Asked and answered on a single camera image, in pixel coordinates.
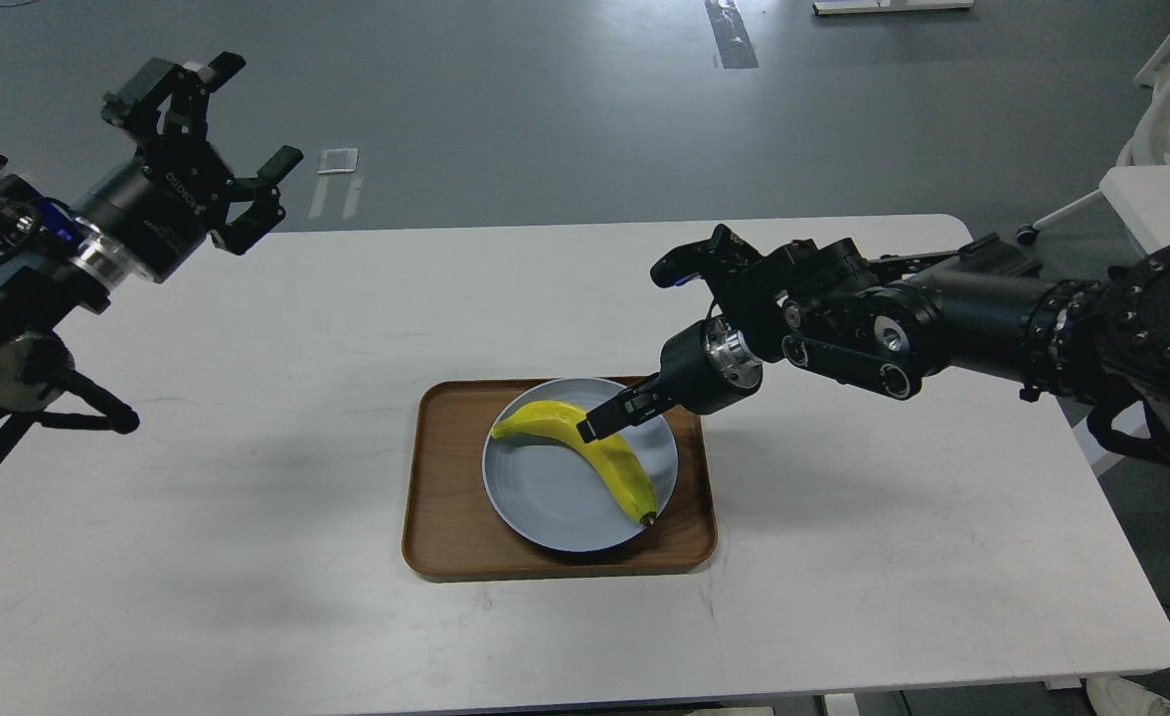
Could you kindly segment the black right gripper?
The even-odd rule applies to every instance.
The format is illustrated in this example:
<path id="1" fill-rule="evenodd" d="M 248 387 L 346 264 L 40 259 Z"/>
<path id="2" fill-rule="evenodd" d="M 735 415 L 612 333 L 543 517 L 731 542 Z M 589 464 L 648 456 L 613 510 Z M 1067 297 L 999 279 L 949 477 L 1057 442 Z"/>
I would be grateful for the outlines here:
<path id="1" fill-rule="evenodd" d="M 727 321 L 697 321 L 666 340 L 660 373 L 626 386 L 576 424 L 579 436 L 597 443 L 681 407 L 713 414 L 760 390 L 763 362 L 739 329 Z"/>

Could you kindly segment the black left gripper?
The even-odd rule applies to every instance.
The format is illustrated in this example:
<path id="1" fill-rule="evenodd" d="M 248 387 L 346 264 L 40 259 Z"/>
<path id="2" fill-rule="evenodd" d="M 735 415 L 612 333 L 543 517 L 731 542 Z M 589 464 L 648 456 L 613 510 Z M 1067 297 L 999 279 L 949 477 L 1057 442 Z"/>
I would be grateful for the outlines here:
<path id="1" fill-rule="evenodd" d="M 73 204 L 73 213 L 122 245 L 153 282 L 171 277 L 209 230 L 216 249 L 243 257 L 285 218 L 278 185 L 303 160 L 301 149 L 281 145 L 254 175 L 232 177 L 206 140 L 212 94 L 246 66 L 235 53 L 204 66 L 151 58 L 125 87 L 103 96 L 101 118 L 138 146 Z M 247 207 L 225 222 L 229 204 Z"/>

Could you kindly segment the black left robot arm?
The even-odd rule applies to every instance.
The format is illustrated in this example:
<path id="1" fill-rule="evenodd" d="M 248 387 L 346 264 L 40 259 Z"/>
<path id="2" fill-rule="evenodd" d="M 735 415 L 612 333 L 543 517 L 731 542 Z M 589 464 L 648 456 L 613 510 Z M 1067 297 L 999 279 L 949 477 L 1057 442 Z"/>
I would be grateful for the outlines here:
<path id="1" fill-rule="evenodd" d="M 35 426 L 138 431 L 135 409 L 77 370 L 58 323 L 102 314 L 128 276 L 163 282 L 205 241 L 240 257 L 285 218 L 280 183 L 302 160 L 281 146 L 238 177 L 209 142 L 212 95 L 245 68 L 221 53 L 206 64 L 147 61 L 108 92 L 106 125 L 135 154 L 75 204 L 8 172 L 0 154 L 0 463 Z"/>

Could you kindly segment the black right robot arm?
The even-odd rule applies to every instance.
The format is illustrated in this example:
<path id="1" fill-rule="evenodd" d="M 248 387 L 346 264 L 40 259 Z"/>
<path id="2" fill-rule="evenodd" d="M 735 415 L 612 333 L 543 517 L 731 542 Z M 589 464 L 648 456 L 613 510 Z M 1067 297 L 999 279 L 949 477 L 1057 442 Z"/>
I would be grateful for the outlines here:
<path id="1" fill-rule="evenodd" d="M 1044 280 L 994 236 L 954 252 L 863 259 L 844 239 L 769 254 L 725 223 L 658 260 L 661 288 L 706 281 L 704 321 L 666 340 L 660 369 L 590 409 L 585 443 L 681 407 L 713 414 L 755 395 L 766 364 L 903 402 L 949 367 L 1066 395 L 1122 456 L 1170 464 L 1170 246 L 1103 280 Z"/>

